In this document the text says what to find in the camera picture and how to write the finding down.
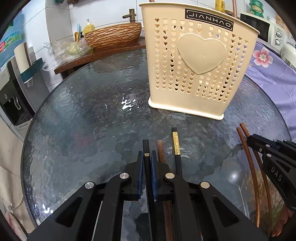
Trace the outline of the person hand under gripper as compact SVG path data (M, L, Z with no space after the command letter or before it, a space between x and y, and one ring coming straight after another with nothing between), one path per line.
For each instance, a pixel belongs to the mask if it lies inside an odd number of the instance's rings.
M289 210L284 204L279 219L276 221L276 224L273 228L272 237L277 237L282 232L283 226L287 223L288 219L293 216L294 212Z

